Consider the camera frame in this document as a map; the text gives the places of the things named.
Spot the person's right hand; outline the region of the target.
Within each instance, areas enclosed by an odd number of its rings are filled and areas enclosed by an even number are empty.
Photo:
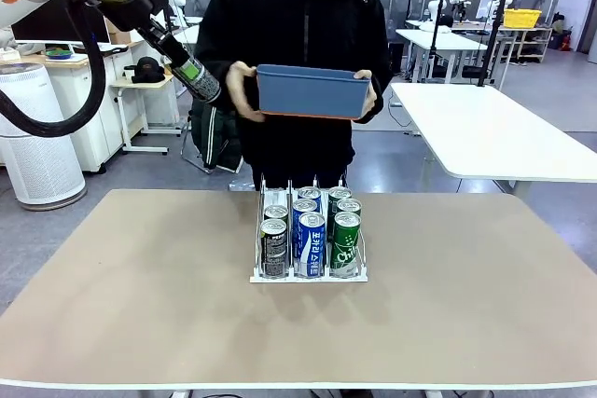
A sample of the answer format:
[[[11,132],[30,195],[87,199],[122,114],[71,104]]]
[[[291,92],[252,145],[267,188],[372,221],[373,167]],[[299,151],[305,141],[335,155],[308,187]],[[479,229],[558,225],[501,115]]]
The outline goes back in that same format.
[[[248,66],[245,62],[236,61],[228,70],[226,86],[238,114],[245,119],[259,123],[265,120],[265,116],[252,108],[244,89],[245,79],[255,78],[256,76],[257,68],[255,66]]]

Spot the person's left hand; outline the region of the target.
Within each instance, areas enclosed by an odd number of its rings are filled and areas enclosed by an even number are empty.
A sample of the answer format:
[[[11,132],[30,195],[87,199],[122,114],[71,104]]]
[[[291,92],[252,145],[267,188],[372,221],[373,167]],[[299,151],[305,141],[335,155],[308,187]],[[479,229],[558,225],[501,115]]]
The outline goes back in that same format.
[[[363,122],[366,116],[372,111],[377,101],[377,93],[372,83],[372,72],[370,70],[359,70],[354,74],[354,78],[358,80],[367,80],[368,90],[363,104],[362,115],[357,119],[357,122]]]

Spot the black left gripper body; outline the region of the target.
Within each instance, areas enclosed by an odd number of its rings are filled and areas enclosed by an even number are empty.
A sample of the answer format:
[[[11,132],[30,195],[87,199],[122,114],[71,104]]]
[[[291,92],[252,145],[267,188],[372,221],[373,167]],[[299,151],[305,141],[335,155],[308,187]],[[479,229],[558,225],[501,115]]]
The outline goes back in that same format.
[[[166,28],[155,20],[168,6],[168,0],[125,0],[119,3],[105,3],[104,16],[121,32],[136,30],[138,33]]]

